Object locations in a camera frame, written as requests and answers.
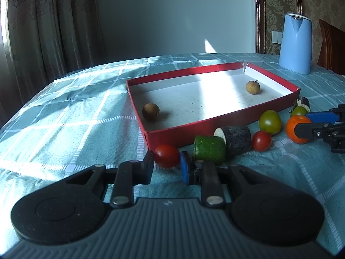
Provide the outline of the light blue kettle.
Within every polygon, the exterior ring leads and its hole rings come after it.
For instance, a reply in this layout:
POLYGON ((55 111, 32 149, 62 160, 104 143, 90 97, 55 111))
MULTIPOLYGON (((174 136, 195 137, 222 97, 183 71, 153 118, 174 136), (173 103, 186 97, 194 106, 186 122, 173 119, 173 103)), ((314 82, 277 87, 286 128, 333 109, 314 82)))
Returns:
POLYGON ((312 63, 312 21, 303 15, 286 13, 279 65, 298 74, 310 74, 312 63))

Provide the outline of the orange tangerine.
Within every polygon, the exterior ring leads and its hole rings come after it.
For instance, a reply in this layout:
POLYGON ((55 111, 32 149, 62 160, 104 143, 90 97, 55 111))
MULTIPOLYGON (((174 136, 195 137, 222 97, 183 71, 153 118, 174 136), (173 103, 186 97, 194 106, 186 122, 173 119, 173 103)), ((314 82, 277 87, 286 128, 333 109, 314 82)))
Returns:
POLYGON ((311 123, 312 121, 307 118, 306 116, 301 116, 301 115, 293 115, 292 117, 289 118, 287 124, 285 125, 285 132, 287 136, 292 140, 294 143, 297 144, 305 144, 309 142, 309 139, 302 139, 298 138, 295 134, 295 126, 299 123, 311 123))

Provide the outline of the red cardboard box tray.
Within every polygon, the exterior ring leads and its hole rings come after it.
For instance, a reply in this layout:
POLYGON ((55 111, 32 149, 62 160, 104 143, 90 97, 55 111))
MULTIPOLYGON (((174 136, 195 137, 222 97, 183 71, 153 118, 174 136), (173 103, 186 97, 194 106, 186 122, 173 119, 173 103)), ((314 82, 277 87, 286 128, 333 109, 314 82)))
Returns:
POLYGON ((248 125, 266 110, 292 106, 301 89, 292 82, 248 62, 214 64, 152 74, 127 81, 127 90, 149 150, 161 144, 183 147, 197 135, 217 128, 248 125), (246 91, 258 80, 260 92, 246 91), (160 108, 155 121, 143 118, 142 108, 160 108))

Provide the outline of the brown patterned curtain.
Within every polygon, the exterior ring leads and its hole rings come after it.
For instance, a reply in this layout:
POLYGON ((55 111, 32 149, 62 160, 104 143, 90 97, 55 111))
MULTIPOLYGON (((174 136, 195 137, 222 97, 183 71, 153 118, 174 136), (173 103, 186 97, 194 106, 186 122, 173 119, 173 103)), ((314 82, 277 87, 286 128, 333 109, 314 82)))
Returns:
POLYGON ((8 0, 7 21, 22 104, 55 79, 105 62, 96 0, 8 0))

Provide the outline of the green cucumber piece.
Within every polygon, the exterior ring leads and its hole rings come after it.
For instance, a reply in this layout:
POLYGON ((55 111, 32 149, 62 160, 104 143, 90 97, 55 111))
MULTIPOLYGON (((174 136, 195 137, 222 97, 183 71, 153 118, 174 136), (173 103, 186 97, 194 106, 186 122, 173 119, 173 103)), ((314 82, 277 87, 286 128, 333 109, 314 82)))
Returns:
POLYGON ((222 164, 226 159, 226 144, 218 136, 195 136, 192 157, 194 160, 222 164))

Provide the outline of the white wall socket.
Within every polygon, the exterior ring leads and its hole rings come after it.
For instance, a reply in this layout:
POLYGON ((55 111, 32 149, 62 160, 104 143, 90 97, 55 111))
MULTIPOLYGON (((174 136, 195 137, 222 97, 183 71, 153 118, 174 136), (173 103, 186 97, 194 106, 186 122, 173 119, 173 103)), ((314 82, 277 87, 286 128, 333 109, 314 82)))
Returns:
POLYGON ((282 43, 282 32, 278 31, 272 31, 271 35, 271 42, 275 44, 281 44, 282 43))

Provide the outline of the small green tomato with stem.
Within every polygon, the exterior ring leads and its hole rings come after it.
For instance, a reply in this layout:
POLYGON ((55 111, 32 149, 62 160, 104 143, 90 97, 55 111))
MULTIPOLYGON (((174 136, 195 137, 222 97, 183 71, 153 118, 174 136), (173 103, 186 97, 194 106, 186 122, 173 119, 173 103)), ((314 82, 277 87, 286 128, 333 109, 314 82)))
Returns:
POLYGON ((290 113, 290 117, 293 116, 305 116, 308 113, 307 109, 303 106, 296 106, 290 113))

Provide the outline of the large green tomato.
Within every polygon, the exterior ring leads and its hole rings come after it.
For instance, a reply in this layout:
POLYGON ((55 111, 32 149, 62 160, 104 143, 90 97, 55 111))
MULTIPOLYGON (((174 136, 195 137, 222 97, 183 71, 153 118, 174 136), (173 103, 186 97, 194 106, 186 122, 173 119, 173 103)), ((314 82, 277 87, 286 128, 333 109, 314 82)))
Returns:
POLYGON ((259 118, 259 128, 271 135, 278 134, 282 128, 282 121, 279 114, 273 110, 265 111, 259 118))

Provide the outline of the dark wooden chair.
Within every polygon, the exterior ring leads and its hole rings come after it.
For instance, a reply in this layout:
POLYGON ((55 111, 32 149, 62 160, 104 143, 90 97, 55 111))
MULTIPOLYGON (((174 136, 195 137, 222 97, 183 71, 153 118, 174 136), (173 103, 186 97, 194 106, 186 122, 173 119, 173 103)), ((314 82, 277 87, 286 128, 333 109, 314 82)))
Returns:
POLYGON ((344 76, 344 31, 319 20, 322 46, 318 59, 318 66, 344 76))

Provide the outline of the red cherry tomato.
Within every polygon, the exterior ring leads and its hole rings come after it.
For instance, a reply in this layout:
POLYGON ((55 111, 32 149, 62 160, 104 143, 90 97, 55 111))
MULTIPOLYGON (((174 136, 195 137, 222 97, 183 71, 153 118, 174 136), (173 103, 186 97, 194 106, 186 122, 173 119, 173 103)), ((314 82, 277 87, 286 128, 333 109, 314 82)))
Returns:
POLYGON ((258 131, 254 134, 251 140, 251 147, 257 152, 265 152, 271 147, 271 134, 265 131, 258 131))
POLYGON ((161 168, 176 167, 180 164, 180 152, 172 145, 159 145, 154 151, 154 161, 161 168))

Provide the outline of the brown longan fruit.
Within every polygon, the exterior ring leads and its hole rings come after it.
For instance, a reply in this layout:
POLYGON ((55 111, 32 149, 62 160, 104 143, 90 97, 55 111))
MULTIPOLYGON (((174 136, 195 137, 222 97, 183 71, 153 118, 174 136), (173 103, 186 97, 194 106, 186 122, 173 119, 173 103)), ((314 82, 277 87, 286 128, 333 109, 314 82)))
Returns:
POLYGON ((148 103, 143 106, 141 112, 145 120, 155 121, 160 114, 160 108, 154 103, 148 103))
POLYGON ((259 84, 258 80, 249 81, 246 84, 246 91, 252 95, 258 94, 260 92, 260 84, 259 84))

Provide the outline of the small dark eggplant piece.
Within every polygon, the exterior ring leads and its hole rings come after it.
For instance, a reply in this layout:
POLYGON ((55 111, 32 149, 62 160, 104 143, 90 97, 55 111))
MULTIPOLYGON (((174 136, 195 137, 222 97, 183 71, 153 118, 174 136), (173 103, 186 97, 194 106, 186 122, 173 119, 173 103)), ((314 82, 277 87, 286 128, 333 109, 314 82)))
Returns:
POLYGON ((300 97, 296 100, 296 105, 301 106, 306 109, 307 112, 310 112, 310 103, 306 97, 300 97))

